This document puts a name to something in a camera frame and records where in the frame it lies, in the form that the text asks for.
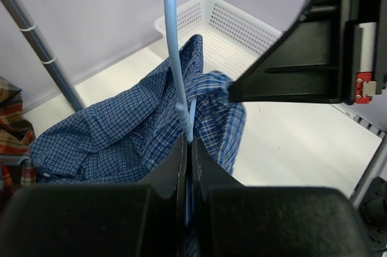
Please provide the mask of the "blue hanger of blue shirt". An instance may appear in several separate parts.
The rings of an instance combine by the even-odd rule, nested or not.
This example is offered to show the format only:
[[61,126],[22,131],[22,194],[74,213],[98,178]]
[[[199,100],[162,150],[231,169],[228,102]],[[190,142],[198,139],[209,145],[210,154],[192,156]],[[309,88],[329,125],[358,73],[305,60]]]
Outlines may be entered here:
[[193,99],[191,105],[187,104],[178,45],[177,0],[164,0],[164,21],[166,27],[167,50],[177,94],[175,109],[182,131],[186,136],[187,145],[191,146],[194,139],[193,123],[197,100]]

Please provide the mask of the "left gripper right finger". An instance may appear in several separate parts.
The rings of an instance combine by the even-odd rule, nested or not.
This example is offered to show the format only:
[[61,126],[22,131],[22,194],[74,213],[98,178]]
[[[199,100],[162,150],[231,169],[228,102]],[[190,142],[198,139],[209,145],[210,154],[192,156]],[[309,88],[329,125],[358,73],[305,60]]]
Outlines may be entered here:
[[372,256],[346,196],[329,187],[251,187],[192,142],[198,256]]

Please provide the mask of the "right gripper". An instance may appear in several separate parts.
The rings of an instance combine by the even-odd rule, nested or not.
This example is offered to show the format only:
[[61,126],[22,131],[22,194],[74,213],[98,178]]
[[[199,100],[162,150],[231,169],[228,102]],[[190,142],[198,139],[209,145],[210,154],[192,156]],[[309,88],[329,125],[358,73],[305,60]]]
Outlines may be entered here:
[[386,0],[305,0],[288,30],[229,86],[229,99],[365,105],[384,89]]

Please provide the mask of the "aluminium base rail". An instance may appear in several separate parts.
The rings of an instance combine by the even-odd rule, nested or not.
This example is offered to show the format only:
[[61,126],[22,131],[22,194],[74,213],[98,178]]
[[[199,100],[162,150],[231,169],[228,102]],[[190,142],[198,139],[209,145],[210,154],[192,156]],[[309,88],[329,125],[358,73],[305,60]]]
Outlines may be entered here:
[[377,101],[364,108],[335,104],[344,116],[350,135],[350,148],[356,164],[354,187],[350,201],[355,207],[360,203],[376,177],[386,179],[386,103]]

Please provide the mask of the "white and metal clothes rack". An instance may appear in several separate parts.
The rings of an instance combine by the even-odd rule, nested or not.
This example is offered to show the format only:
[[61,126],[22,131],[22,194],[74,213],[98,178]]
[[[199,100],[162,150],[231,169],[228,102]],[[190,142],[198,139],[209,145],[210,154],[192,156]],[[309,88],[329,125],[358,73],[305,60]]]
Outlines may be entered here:
[[53,53],[48,42],[40,32],[39,27],[31,18],[21,0],[1,0],[1,3],[15,21],[19,31],[37,55],[64,98],[74,111],[85,108],[74,85],[65,75],[58,58]]

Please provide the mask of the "white plastic basket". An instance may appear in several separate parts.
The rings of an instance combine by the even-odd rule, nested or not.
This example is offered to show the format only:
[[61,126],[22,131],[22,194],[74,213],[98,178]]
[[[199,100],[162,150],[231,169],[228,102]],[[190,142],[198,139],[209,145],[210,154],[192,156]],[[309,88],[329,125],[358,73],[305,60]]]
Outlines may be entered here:
[[189,0],[177,7],[179,47],[203,37],[203,71],[236,80],[282,35],[272,26],[223,0]]

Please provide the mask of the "red plaid shirt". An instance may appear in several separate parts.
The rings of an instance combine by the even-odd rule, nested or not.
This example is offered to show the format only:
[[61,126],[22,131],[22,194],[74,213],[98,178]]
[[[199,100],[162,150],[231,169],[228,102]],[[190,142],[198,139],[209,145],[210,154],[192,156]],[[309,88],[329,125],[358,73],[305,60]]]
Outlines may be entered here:
[[34,140],[22,115],[21,89],[1,78],[1,209],[17,190],[36,182],[29,149]]

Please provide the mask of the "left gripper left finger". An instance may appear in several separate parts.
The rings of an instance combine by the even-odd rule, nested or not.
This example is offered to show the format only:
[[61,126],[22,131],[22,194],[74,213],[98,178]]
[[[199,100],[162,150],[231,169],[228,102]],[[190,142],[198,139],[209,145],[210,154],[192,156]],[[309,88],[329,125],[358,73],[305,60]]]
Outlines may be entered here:
[[37,184],[1,218],[2,256],[184,256],[187,141],[137,183]]

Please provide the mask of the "blue checked shirt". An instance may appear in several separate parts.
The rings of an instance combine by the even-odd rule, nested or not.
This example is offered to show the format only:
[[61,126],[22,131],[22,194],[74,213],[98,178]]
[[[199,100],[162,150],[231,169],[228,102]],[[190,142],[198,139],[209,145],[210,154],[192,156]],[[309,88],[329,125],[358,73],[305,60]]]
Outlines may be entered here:
[[[193,141],[232,176],[246,123],[241,103],[229,100],[230,78],[203,71],[203,38],[179,48],[187,104],[197,100]],[[170,154],[179,137],[177,94],[169,59],[115,97],[82,109],[42,133],[31,145],[37,184],[137,183]],[[192,144],[187,146],[185,254],[198,256],[194,224]]]

